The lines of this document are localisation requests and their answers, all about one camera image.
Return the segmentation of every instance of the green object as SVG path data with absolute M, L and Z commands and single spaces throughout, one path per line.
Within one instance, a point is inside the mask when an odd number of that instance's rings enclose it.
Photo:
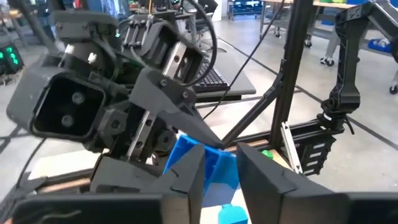
M 274 155 L 272 152 L 268 151 L 268 150 L 264 150 L 262 152 L 263 155 L 265 155 L 266 157 L 270 158 L 270 159 L 274 159 Z

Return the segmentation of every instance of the floor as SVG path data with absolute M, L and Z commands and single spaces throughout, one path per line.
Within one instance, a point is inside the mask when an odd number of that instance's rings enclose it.
M 215 29 L 219 47 L 233 54 L 236 63 L 242 64 L 259 40 L 259 21 L 252 17 L 237 17 L 234 22 L 216 22 Z M 272 84 L 275 72 L 279 69 L 283 56 L 284 38 L 268 35 L 254 57 L 244 69 L 256 87 L 252 98 L 261 96 Z M 336 80 L 336 66 L 320 65 L 327 40 L 313 38 L 313 47 L 305 49 L 298 75 L 289 124 L 300 123 L 315 118 L 321 112 L 320 100 L 328 97 Z M 31 47 L 28 52 L 21 50 L 25 63 L 32 63 L 36 55 L 43 52 L 40 47 Z M 398 96 L 389 94 L 388 89 L 397 65 L 391 57 L 361 51 L 358 64 L 357 87 L 361 92 L 361 107 L 350 118 L 355 135 L 348 131 L 336 136 L 328 160 L 321 174 L 312 180 L 337 191 L 395 191 L 398 190 Z M 15 128 L 5 114 L 5 108 L 15 85 L 0 87 L 0 136 L 8 136 Z M 220 106 L 206 122 L 219 137 L 223 137 L 249 109 L 257 102 L 245 102 Z M 273 105 L 263 112 L 243 135 L 265 131 L 270 128 Z M 200 109 L 206 114 L 211 107 Z M 10 141 L 7 147 L 0 146 L 0 199 L 16 181 L 30 153 L 40 144 L 40 139 L 27 136 Z M 45 141 L 35 160 L 50 154 L 61 154 L 82 150 L 82 146 L 65 141 Z

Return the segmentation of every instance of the metal bracket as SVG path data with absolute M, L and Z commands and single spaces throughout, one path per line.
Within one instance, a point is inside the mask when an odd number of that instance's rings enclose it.
M 294 172 L 302 174 L 303 169 L 301 168 L 299 155 L 297 154 L 297 150 L 293 141 L 292 133 L 290 132 L 289 125 L 286 122 L 282 122 L 280 131 L 282 132 L 282 137 L 285 142 L 285 148 L 287 151 L 287 156 L 289 158 L 289 165 L 291 166 Z
M 170 53 L 169 59 L 167 61 L 167 66 L 163 70 L 163 75 L 169 78 L 173 78 L 178 69 L 180 68 L 180 64 L 182 62 L 183 55 L 187 46 L 182 42 L 177 42 Z M 134 158 L 139 158 L 141 152 L 144 148 L 144 144 L 147 141 L 150 130 L 152 129 L 152 125 L 155 122 L 156 115 L 152 114 L 150 111 L 145 111 L 141 122 L 137 128 L 136 134 L 134 135 L 134 139 L 129 147 L 127 152 L 127 157 L 129 160 Z

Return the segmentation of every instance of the cable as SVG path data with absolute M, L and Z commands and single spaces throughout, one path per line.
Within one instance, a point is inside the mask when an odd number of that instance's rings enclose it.
M 22 168 L 21 173 L 19 174 L 17 183 L 16 183 L 16 189 L 18 189 L 20 187 L 22 178 L 24 177 L 24 174 L 27 170 L 27 167 L 29 166 L 30 162 L 32 162 L 32 159 L 35 157 L 36 153 L 39 151 L 39 149 L 42 147 L 42 145 L 44 144 L 45 140 L 47 138 L 43 138 L 41 140 L 41 142 L 36 146 L 36 148 L 33 150 L 32 154 L 29 156 L 28 160 L 26 161 L 24 167 Z
M 197 83 L 200 83 L 210 73 L 210 71 L 213 69 L 214 64 L 216 63 L 217 36 L 216 36 L 216 32 L 214 31 L 213 23 L 210 21 L 209 17 L 206 15 L 205 10 L 194 0 L 187 0 L 187 1 L 197 10 L 199 15 L 205 21 L 206 26 L 209 28 L 209 32 L 211 35 L 211 44 L 213 45 L 213 50 L 211 51 L 210 64 L 207 67 L 207 69 L 205 70 L 205 72 L 203 72 L 203 75 L 190 83 L 182 84 L 182 86 L 193 86 Z
M 248 56 L 248 58 L 246 59 L 246 61 L 243 63 L 242 67 L 239 69 L 238 73 L 235 75 L 234 79 L 232 80 L 231 84 L 229 85 L 228 89 L 225 90 L 223 96 L 221 97 L 221 99 L 219 100 L 219 102 L 217 103 L 217 105 L 208 113 L 206 114 L 206 116 L 203 117 L 203 119 L 206 119 L 210 114 L 212 114 L 212 112 L 214 112 L 219 105 L 223 102 L 225 96 L 227 95 L 227 93 L 231 90 L 231 86 L 234 85 L 236 79 L 239 77 L 239 75 L 241 74 L 241 72 L 243 71 L 243 69 L 245 68 L 245 66 L 249 63 L 250 59 L 253 57 L 254 53 L 256 53 L 257 49 L 260 47 L 261 42 L 264 40 L 264 38 L 266 37 L 268 30 L 271 28 L 271 25 L 274 23 L 274 21 L 276 20 L 277 16 L 279 15 L 279 13 L 281 12 L 282 8 L 284 7 L 284 3 L 285 0 L 282 0 L 282 2 L 280 3 L 280 6 L 278 8 L 278 11 L 275 13 L 274 17 L 271 19 L 270 23 L 268 24 L 266 31 L 264 31 L 264 33 L 262 34 L 259 42 L 257 43 L 257 45 L 254 47 L 253 51 L 250 53 L 250 55 Z

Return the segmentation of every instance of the screw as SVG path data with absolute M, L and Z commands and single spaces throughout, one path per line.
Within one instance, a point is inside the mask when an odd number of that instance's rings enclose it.
M 167 81 L 166 81 L 166 80 L 160 81 L 160 85 L 161 85 L 162 87 L 167 86 Z
M 80 105 L 82 103 L 84 103 L 85 101 L 85 96 L 80 93 L 80 92 L 76 92 L 72 95 L 72 102 L 76 105 Z
M 142 142 L 137 142 L 136 147 L 137 148 L 141 148 L 142 147 Z
M 73 117 L 70 115 L 65 115 L 62 117 L 61 120 L 61 124 L 66 127 L 66 128 L 70 128 L 73 125 L 74 121 L 73 121 Z
M 113 121 L 113 122 L 111 123 L 111 127 L 112 127 L 113 129 L 119 128 L 119 126 L 120 126 L 120 122 L 119 122 L 119 121 Z

